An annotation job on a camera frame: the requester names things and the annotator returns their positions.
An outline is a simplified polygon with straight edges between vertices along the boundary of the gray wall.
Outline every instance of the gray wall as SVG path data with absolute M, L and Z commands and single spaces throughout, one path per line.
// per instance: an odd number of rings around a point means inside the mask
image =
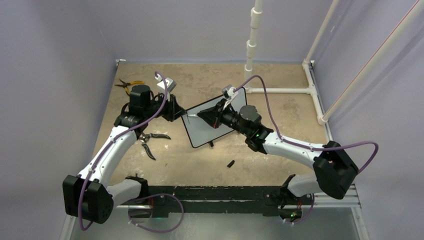
M 116 58 L 245 61 L 255 0 L 86 0 Z M 332 0 L 266 0 L 255 60 L 301 62 Z
M 87 9 L 1 2 L 1 239 L 58 239 L 62 181 L 91 158 L 115 64 Z
M 415 0 L 354 0 L 315 75 L 325 109 L 336 100 Z M 371 239 L 424 239 L 424 12 L 330 118 L 342 144 L 375 140 L 380 151 L 357 179 Z M 361 166 L 371 147 L 347 151 Z

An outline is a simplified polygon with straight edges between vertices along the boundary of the wire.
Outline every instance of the wire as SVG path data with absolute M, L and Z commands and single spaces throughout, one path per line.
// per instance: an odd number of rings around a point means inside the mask
M 150 207 L 150 210 L 153 210 L 155 205 L 155 201 L 153 200 L 153 198 L 149 198 L 148 199 L 148 206 Z
M 314 205 L 315 205 L 315 194 L 312 193 L 311 196 L 312 196 L 312 202 L 310 203 L 310 208 L 307 211 L 307 213 L 305 214 L 305 216 L 303 216 L 299 221 L 296 221 L 296 222 L 284 222 L 285 224 L 292 224 L 292 225 L 300 224 L 301 222 L 303 222 L 311 214 L 312 209 L 314 208 Z
M 121 110 L 120 110 L 120 114 L 125 113 L 125 109 L 127 108 L 128 104 L 130 104 L 130 103 L 129 103 L 129 102 L 127 102 L 127 103 L 125 103 L 125 104 L 122 106 L 122 108 L 121 108 Z
M 92 167 L 90 169 L 90 171 L 88 171 L 87 177 L 84 180 L 84 183 L 82 184 L 82 188 L 81 188 L 81 192 L 79 193 L 79 200 L 78 200 L 78 221 L 79 221 L 79 227 L 81 228 L 82 231 L 86 231 L 87 229 L 89 229 L 89 227 L 93 224 L 93 221 L 90 221 L 90 223 L 87 226 L 84 226 L 83 223 L 83 198 L 84 198 L 84 192 L 86 190 L 87 187 L 87 183 L 89 182 L 90 177 L 92 176 L 92 173 L 94 172 L 94 170 L 97 167 L 97 164 L 99 164 L 100 159 L 102 159 L 103 155 L 105 155 L 105 153 L 108 151 L 108 149 L 116 142 L 116 140 L 118 140 L 121 136 L 123 136 L 124 134 L 131 132 L 135 129 L 138 129 L 139 127 L 147 124 L 148 122 L 150 122 L 152 119 L 156 118 L 156 116 L 162 111 L 162 109 L 165 106 L 165 103 L 167 101 L 167 95 L 168 95 L 168 86 L 167 86 L 167 82 L 165 80 L 165 77 L 163 77 L 162 73 L 160 73 L 159 71 L 155 71 L 154 75 L 156 77 L 160 76 L 162 78 L 162 81 L 164 83 L 165 86 L 165 92 L 164 92 L 164 97 L 163 97 L 163 101 L 162 104 L 160 105 L 159 109 L 157 110 L 157 112 L 155 112 L 155 114 L 153 114 L 153 116 L 151 116 L 149 119 L 147 119 L 146 121 L 133 126 L 121 133 L 119 133 L 118 135 L 116 135 L 104 148 L 103 150 L 101 150 L 101 152 L 98 154 L 98 157 L 96 158 L 96 160 L 94 161 L 94 163 L 92 164 Z
M 160 97 L 160 96 L 163 96 L 163 95 L 164 95 L 163 93 L 158 93 L 153 97 L 153 100 L 156 100 L 157 97 Z
M 362 145 L 366 145 L 366 144 L 372 144 L 374 145 L 374 151 L 372 152 L 371 156 L 369 157 L 369 159 L 365 162 L 365 164 L 359 169 L 359 173 L 361 173 L 370 163 L 371 161 L 374 159 L 374 157 L 376 156 L 377 152 L 379 151 L 379 145 L 375 142 L 375 141 L 361 141 L 361 142 L 357 142 L 357 143 L 353 143 L 353 144 L 349 144 L 349 145 L 344 145 L 344 146 L 337 146 L 337 147 L 310 147 L 308 145 L 303 145 L 297 142 L 293 142 L 290 140 L 285 139 L 281 133 L 280 130 L 276 124 L 276 121 L 273 118 L 273 115 L 271 113 L 271 108 L 270 108 L 270 102 L 268 100 L 268 93 L 267 93 L 267 88 L 265 87 L 265 82 L 264 79 L 259 76 L 259 75 L 253 75 L 251 77 L 249 77 L 246 81 L 244 81 L 239 87 L 237 87 L 235 89 L 235 92 L 237 92 L 239 89 L 241 89 L 244 85 L 246 85 L 248 82 L 250 82 L 252 79 L 254 78 L 258 78 L 261 83 L 262 83 L 262 87 L 263 87 L 263 92 L 265 94 L 265 101 L 266 101 L 266 107 L 268 108 L 268 113 L 269 113 L 269 117 L 271 118 L 271 122 L 275 127 L 275 131 L 277 132 L 278 137 L 283 141 L 286 142 L 288 144 L 291 144 L 293 146 L 297 146 L 303 149 L 307 149 L 307 150 L 311 150 L 311 151 L 322 151 L 322 152 L 329 152 L 329 151 L 339 151 L 339 150 L 345 150 L 345 149 L 350 149 L 350 148 L 354 148 L 354 147 L 358 147 L 358 146 L 362 146 Z
M 137 199 L 134 199 L 134 201 L 143 201 L 143 200 L 151 199 L 151 198 L 158 197 L 158 196 L 168 196 L 168 197 L 175 199 L 176 202 L 178 203 L 179 207 L 181 208 L 181 218 L 179 219 L 178 223 L 174 227 L 172 227 L 168 230 L 155 230 L 155 229 L 151 229 L 151 228 L 139 225 L 138 223 L 134 222 L 133 219 L 131 218 L 130 211 L 128 211 L 128 219 L 129 219 L 128 224 L 131 223 L 136 227 L 139 227 L 141 229 L 144 229 L 144 230 L 147 230 L 149 232 L 156 233 L 156 234 L 166 234 L 166 233 L 172 232 L 175 229 L 177 229 L 181 225 L 181 223 L 183 222 L 184 208 L 183 208 L 183 204 L 181 203 L 181 201 L 176 196 L 168 194 L 168 193 L 158 193 L 158 194 L 153 194 L 153 195 L 150 195 L 150 196 L 147 196 L 147 197 L 137 198 Z

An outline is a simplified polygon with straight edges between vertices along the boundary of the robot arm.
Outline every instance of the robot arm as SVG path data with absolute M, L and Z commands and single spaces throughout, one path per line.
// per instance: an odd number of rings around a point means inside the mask
M 116 136 L 143 123 L 160 109 L 165 97 L 165 85 L 160 76 L 156 77 L 156 79 L 160 81 L 157 86 L 161 93 L 154 96 L 149 86 L 134 86 L 129 95 L 129 103 L 122 108 L 121 114 L 115 120 L 114 128 L 109 138 L 100 151 L 77 176 L 68 175 L 63 181 L 63 198 L 68 215 L 79 216 L 80 192 L 87 176 L 90 177 L 87 180 L 81 205 L 81 217 L 85 220 L 102 224 L 109 218 L 114 207 L 131 199 L 148 196 L 148 183 L 143 178 L 129 176 L 123 182 L 113 186 L 109 186 L 109 181 L 124 154 L 136 142 L 148 125 L 145 124 L 135 128 L 114 140 Z M 165 81 L 168 95 L 162 110 L 156 117 L 163 117 L 167 121 L 173 122 L 186 111 L 178 105 L 176 97 L 170 94 L 176 83 L 170 78 L 166 78 Z M 97 162 L 96 168 L 94 168 L 95 161 L 108 145 L 110 147 L 107 148 Z
M 261 124 L 262 117 L 252 105 L 243 106 L 239 112 L 231 104 L 234 91 L 226 87 L 226 99 L 214 107 L 202 110 L 197 116 L 212 128 L 224 124 L 246 136 L 245 143 L 255 152 L 282 156 L 301 163 L 314 172 L 305 175 L 292 175 L 283 185 L 286 195 L 291 198 L 305 194 L 324 192 L 335 199 L 343 199 L 359 171 L 344 150 L 317 151 L 314 149 L 339 147 L 337 142 L 316 144 L 286 136 L 279 137 L 274 130 Z

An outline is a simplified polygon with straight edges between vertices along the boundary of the beige mottled surface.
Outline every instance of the beige mottled surface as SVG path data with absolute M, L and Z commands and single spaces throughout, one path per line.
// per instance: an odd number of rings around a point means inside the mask
M 172 92 L 185 109 L 221 94 L 228 84 L 243 82 L 243 64 L 121 64 L 115 77 L 126 82 L 145 81 L 157 93 L 155 71 L 177 82 Z M 269 88 L 305 88 L 308 86 L 301 65 L 259 64 L 253 68 Z M 258 80 L 251 86 L 260 87 Z M 129 100 L 124 90 L 113 87 L 98 135 L 95 153 L 107 139 L 121 107 Z M 303 141 L 325 143 L 322 126 L 318 125 L 314 104 L 307 94 L 270 94 L 270 106 L 282 134 Z M 262 115 L 262 123 L 274 128 L 262 93 L 247 95 L 247 103 Z M 172 140 L 153 138 L 148 145 L 156 157 L 150 159 L 141 143 L 136 142 L 125 154 L 113 173 L 110 184 L 126 176 L 147 179 L 150 185 L 260 186 L 280 185 L 291 174 L 304 174 L 309 168 L 283 157 L 251 151 L 244 138 L 235 132 L 217 140 L 214 148 L 204 145 L 192 148 L 181 119 L 167 122 L 163 118 L 149 123 L 145 133 L 163 133 Z M 227 164 L 235 160 L 228 168 Z

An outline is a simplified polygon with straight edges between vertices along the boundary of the small black object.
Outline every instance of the small black object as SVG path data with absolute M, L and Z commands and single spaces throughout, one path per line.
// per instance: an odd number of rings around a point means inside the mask
M 234 165 L 235 162 L 236 161 L 232 160 L 230 163 L 228 163 L 227 168 L 231 168 Z
M 152 152 L 150 151 L 149 146 L 147 146 L 147 142 L 150 140 L 150 138 L 171 140 L 171 137 L 166 134 L 155 134 L 155 133 L 144 134 L 143 132 L 141 133 L 141 137 L 139 139 L 141 140 L 141 145 L 145 149 L 147 156 L 153 160 L 156 160 L 156 158 L 153 156 Z
M 150 106 L 156 104 L 151 99 L 152 91 L 147 85 L 137 85 L 132 88 L 129 93 L 128 111 L 135 116 L 147 117 L 150 113 L 155 113 L 156 109 L 151 109 Z

